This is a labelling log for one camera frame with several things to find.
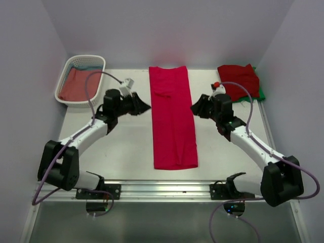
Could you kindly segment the dark red folded shirt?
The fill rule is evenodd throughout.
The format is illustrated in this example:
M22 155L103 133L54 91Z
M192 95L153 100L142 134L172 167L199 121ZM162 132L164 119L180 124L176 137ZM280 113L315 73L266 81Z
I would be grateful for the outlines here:
M222 83L239 84L249 92L252 98L262 97L260 95L260 80L251 64L246 66L222 65L217 68L217 71ZM242 88L233 84L224 84L224 87L233 102L239 102L245 98L249 101L248 95Z

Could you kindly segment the salmon pink folded shirt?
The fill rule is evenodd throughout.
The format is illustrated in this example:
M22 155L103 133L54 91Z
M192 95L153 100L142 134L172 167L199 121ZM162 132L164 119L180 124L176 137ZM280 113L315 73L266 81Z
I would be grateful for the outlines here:
M88 70L88 71L80 71L75 68L71 68L68 73L67 79L58 94L58 98L64 101L71 102L82 102L87 101L86 93L85 93L85 82L87 77L93 73L97 72L97 70ZM92 99L98 90L99 82L101 78L101 73L93 74L87 83L87 91L90 99Z

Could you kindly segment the aluminium mounting rail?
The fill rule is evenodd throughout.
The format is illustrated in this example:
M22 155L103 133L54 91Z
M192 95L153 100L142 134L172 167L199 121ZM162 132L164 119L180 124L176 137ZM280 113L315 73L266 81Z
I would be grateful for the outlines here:
M121 194L119 201L143 201L143 202L204 202L210 201L209 185L214 181L170 181L170 180L119 180L105 181L104 184L121 184ZM50 199L52 201L68 201L76 199L76 191L72 189L65 191L56 189L54 186L45 184L38 192L36 203ZM88 200L88 201L108 201L113 200Z

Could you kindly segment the crimson red t-shirt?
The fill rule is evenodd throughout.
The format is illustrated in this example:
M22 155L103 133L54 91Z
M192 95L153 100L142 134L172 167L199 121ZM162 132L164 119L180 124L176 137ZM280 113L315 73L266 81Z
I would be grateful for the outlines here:
M198 155L187 68L150 67L149 82L154 168L197 168Z

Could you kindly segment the white perforated plastic basket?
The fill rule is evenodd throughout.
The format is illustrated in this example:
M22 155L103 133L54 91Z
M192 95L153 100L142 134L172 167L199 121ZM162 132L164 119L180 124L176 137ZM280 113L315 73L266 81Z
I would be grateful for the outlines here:
M76 55L69 58L59 78L55 99L75 108L89 107L86 92L95 105L103 84L106 61L98 55Z

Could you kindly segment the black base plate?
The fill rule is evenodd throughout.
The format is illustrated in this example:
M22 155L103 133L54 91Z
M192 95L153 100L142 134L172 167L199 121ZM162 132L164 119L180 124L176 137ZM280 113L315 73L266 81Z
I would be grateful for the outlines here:
M209 193L211 200L255 198L254 194L247 192L229 192L226 184L219 181L209 185Z
M119 200L121 191L121 184L104 184L98 190L78 189L75 198L83 200Z

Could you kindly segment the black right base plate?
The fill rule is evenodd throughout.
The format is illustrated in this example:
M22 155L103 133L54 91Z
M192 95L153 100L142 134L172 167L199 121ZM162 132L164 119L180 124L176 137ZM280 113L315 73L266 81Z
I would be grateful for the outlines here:
M219 181L209 185L209 193L211 200L255 198L254 194L247 192L229 192L226 184Z

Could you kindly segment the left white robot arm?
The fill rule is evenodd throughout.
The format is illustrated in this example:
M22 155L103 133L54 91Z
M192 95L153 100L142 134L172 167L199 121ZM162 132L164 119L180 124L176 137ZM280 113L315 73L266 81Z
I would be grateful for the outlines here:
M123 96L117 89L105 92L103 103L92 119L79 131L61 141L50 140L45 144L37 178L59 189L85 189L98 199L105 193L104 178L81 171L80 156L97 140L108 135L118 124L118 118L129 114L138 116L150 110L136 92Z

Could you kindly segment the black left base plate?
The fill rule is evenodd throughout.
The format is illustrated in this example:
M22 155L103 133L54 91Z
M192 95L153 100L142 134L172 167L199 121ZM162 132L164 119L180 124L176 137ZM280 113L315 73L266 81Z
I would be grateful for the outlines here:
M121 191L121 184L104 184L98 190L78 189L75 198L83 200L119 200Z

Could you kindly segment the green folded shirt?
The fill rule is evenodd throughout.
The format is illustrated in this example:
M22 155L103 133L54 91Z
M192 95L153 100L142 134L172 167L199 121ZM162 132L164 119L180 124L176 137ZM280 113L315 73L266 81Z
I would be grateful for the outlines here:
M242 67L234 81L244 87L253 100L265 100L265 95L260 85L260 79L256 74L256 68L251 64ZM232 92L233 102L250 101L248 95L242 88L233 86Z

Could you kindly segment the light blue folded shirt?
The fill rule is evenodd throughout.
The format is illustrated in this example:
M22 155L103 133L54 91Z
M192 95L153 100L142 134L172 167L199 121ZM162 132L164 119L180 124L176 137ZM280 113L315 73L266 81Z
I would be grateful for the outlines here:
M90 63L90 62L74 62L69 65L70 68L75 68L80 71L88 70L102 70L104 67L103 63Z

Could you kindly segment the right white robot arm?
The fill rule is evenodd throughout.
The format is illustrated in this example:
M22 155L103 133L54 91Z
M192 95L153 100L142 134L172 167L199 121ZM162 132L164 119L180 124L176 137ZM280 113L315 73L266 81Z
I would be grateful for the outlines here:
M228 197L239 199L247 194L258 195L276 207L303 194L299 161L273 150L255 136L247 123L234 115L227 94L214 97L202 94L190 109L195 116L212 119L219 134L244 151L262 171L260 176L239 172L227 177L225 192Z

